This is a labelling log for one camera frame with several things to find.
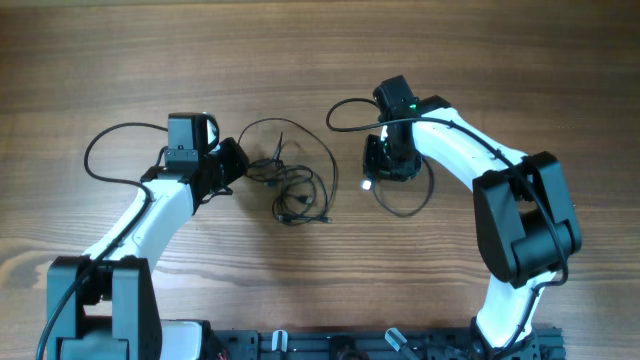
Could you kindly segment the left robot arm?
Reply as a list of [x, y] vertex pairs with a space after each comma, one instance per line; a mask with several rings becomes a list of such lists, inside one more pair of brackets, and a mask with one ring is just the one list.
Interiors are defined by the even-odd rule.
[[174, 234], [198, 208], [231, 194], [248, 158], [222, 139], [210, 113], [172, 113], [168, 143], [134, 182], [134, 202], [80, 256], [47, 272], [47, 322], [39, 359], [227, 359], [206, 320], [163, 320], [152, 272]]

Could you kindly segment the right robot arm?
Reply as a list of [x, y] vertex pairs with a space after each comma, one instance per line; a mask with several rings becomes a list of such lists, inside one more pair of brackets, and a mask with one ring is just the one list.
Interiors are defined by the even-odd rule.
[[383, 81], [371, 104], [382, 131], [367, 138], [362, 187], [414, 178], [432, 159], [473, 195], [478, 249], [491, 278], [473, 327], [477, 355], [498, 359], [531, 333], [544, 289], [569, 277], [582, 235], [559, 161], [500, 145], [439, 96], [419, 99], [403, 76]]

